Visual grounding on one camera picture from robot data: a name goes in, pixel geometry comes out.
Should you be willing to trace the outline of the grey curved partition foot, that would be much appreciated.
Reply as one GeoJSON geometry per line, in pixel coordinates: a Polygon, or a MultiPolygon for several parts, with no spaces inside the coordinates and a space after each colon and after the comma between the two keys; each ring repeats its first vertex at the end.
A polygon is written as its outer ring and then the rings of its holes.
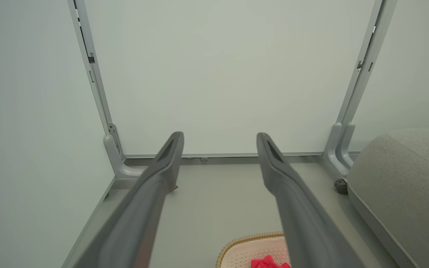
{"type": "Polygon", "coordinates": [[[104,137],[104,145],[109,161],[117,180],[137,180],[143,173],[143,168],[125,165],[125,157],[121,150],[117,128],[113,123],[107,124],[108,134],[104,137]]]}
{"type": "Polygon", "coordinates": [[[349,145],[355,127],[356,125],[352,122],[349,122],[346,126],[341,123],[335,123],[323,153],[323,158],[344,180],[347,180],[347,175],[354,163],[349,154],[349,145]]]}

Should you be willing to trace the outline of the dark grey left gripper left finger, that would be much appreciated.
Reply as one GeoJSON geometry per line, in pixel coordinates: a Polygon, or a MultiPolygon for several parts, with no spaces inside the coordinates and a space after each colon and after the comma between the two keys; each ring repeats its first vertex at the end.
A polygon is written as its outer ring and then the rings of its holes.
{"type": "Polygon", "coordinates": [[[165,197],[177,188],[184,134],[174,132],[74,268],[148,268],[165,197]]]}

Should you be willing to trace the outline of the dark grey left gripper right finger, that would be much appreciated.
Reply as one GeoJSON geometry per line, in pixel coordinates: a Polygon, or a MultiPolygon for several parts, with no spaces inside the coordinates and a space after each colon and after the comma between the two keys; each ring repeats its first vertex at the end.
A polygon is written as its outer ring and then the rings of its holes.
{"type": "Polygon", "coordinates": [[[292,268],[366,268],[271,137],[258,133],[265,187],[275,197],[292,268]]]}

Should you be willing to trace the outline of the wide white partition panel grey frame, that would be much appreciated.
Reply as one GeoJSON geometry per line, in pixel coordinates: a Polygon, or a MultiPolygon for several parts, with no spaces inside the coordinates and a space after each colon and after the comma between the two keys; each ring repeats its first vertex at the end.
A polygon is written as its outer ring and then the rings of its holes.
{"type": "Polygon", "coordinates": [[[271,135],[322,155],[382,0],[74,0],[92,81],[128,159],[251,157],[271,135]]]}

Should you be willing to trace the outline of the cream perforated plastic laundry basket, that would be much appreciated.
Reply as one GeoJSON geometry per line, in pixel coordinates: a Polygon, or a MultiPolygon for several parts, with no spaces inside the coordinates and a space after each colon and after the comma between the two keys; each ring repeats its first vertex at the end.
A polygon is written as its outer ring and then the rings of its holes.
{"type": "Polygon", "coordinates": [[[291,266],[283,232],[259,233],[230,241],[221,250],[216,268],[251,268],[252,259],[268,255],[279,265],[288,263],[291,266]]]}

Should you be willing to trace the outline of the red cloth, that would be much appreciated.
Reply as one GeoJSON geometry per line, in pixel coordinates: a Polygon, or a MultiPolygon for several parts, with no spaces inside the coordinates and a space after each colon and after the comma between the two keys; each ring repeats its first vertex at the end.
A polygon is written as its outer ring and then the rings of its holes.
{"type": "Polygon", "coordinates": [[[291,268],[291,266],[288,263],[279,265],[271,255],[268,255],[261,259],[252,259],[251,268],[291,268]]]}

